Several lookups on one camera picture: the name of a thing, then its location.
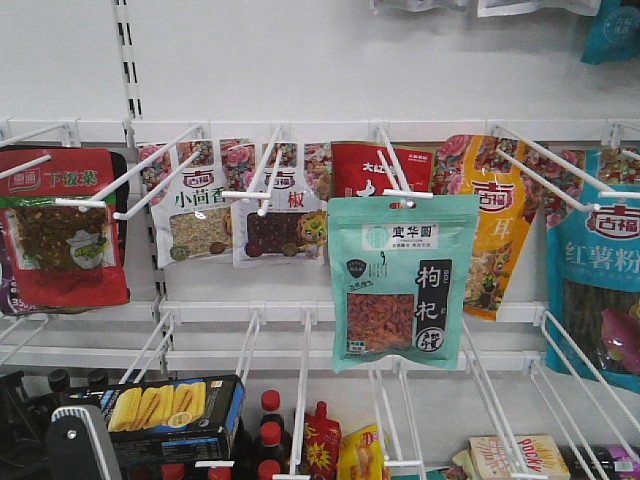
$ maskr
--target yellow package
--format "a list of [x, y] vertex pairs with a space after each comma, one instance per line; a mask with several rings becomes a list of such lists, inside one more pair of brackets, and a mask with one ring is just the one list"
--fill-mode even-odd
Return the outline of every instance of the yellow package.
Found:
[[342, 439], [338, 460], [338, 480], [384, 480], [384, 466], [378, 427], [369, 425]]
[[526, 145], [486, 135], [455, 135], [440, 148], [432, 185], [435, 194], [480, 195], [464, 310], [488, 320], [496, 312], [536, 210], [542, 187], [496, 153], [522, 161]]

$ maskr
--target biscuit box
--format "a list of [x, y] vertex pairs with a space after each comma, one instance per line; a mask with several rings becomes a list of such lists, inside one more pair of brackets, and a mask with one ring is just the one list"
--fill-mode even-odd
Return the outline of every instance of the biscuit box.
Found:
[[[569, 480], [569, 469], [551, 435], [516, 435], [528, 473]], [[471, 458], [482, 480], [510, 480], [509, 461], [497, 437], [471, 437]]]
[[120, 465], [228, 460], [245, 388], [236, 375], [72, 388], [99, 402]]

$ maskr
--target hang tab hole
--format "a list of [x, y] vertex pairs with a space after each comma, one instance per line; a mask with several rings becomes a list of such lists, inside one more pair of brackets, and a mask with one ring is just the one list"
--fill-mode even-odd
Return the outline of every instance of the hang tab hole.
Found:
[[402, 208], [416, 208], [416, 207], [417, 207], [416, 202], [412, 202], [411, 206], [408, 206], [407, 204], [402, 203], [402, 202], [391, 202], [389, 204], [389, 208], [392, 208], [394, 210], [399, 210], [399, 209], [402, 209]]

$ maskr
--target hanging merchandise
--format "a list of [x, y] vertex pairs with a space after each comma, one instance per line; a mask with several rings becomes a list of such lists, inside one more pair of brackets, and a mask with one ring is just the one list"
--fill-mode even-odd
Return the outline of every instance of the hanging merchandise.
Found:
[[388, 354], [458, 365], [478, 196], [401, 200], [329, 202], [336, 372]]
[[630, 60], [640, 55], [640, 1], [602, 0], [581, 61], [590, 64]]
[[[139, 146], [140, 160], [162, 146]], [[222, 197], [227, 182], [221, 162], [214, 161], [210, 141], [178, 143], [142, 171], [143, 182], [151, 190], [196, 152], [200, 156], [150, 202], [159, 268], [190, 258], [217, 256], [231, 248], [229, 202]]]
[[[267, 190], [278, 150], [282, 159], [266, 215], [259, 214], [260, 200], [241, 200], [231, 205], [234, 266], [324, 264], [326, 202], [321, 198], [325, 195], [317, 194], [320, 187], [309, 174], [312, 168], [305, 170], [313, 164], [317, 150], [297, 143], [276, 143], [256, 191]], [[331, 162], [324, 154], [319, 155], [328, 168]], [[249, 183], [250, 179], [245, 180], [245, 185]]]
[[[580, 153], [560, 155], [581, 167]], [[542, 169], [562, 179], [560, 167]], [[640, 162], [619, 149], [587, 151], [585, 170], [616, 190], [640, 191]], [[599, 198], [594, 187], [574, 177], [561, 186], [581, 203], [601, 208], [580, 212], [549, 196], [549, 310], [609, 383], [640, 393], [640, 200]], [[557, 329], [549, 330], [578, 373], [592, 378]], [[566, 373], [551, 348], [547, 364]]]
[[[365, 142], [333, 142], [336, 197], [371, 197], [391, 188], [378, 157], [380, 151], [391, 165], [384, 145]], [[429, 191], [436, 148], [394, 146], [394, 151], [414, 192]]]
[[375, 11], [385, 8], [423, 12], [432, 8], [447, 7], [452, 10], [466, 10], [469, 0], [370, 0]]
[[128, 301], [113, 213], [54, 205], [56, 197], [86, 198], [114, 179], [104, 149], [32, 149], [0, 152], [8, 169], [36, 157], [51, 160], [0, 181], [4, 241], [26, 304], [95, 307]]
[[496, 155], [522, 159], [525, 144], [482, 135], [455, 135], [438, 152], [432, 191], [480, 195], [478, 234], [464, 309], [495, 320], [541, 199], [541, 188]]
[[600, 0], [478, 0], [478, 17], [518, 15], [541, 8], [564, 8], [592, 17], [598, 13], [599, 7]]

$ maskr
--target red snack bag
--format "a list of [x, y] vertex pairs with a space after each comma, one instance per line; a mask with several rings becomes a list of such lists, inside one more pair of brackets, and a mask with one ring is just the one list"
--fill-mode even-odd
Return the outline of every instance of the red snack bag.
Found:
[[113, 181], [105, 149], [0, 152], [0, 168], [51, 155], [51, 160], [0, 180], [0, 218], [22, 299], [55, 307], [107, 306], [128, 301], [113, 220], [106, 209], [55, 206], [56, 197], [87, 198]]
[[304, 415], [302, 458], [311, 480], [335, 480], [342, 433], [340, 424], [327, 418], [326, 402], [318, 402], [316, 414]]
[[[335, 197], [370, 197], [382, 195], [391, 182], [378, 158], [378, 150], [393, 164], [384, 145], [365, 142], [333, 142], [333, 174]], [[423, 147], [394, 147], [400, 166], [414, 192], [428, 192], [431, 183], [433, 158], [437, 149]]]

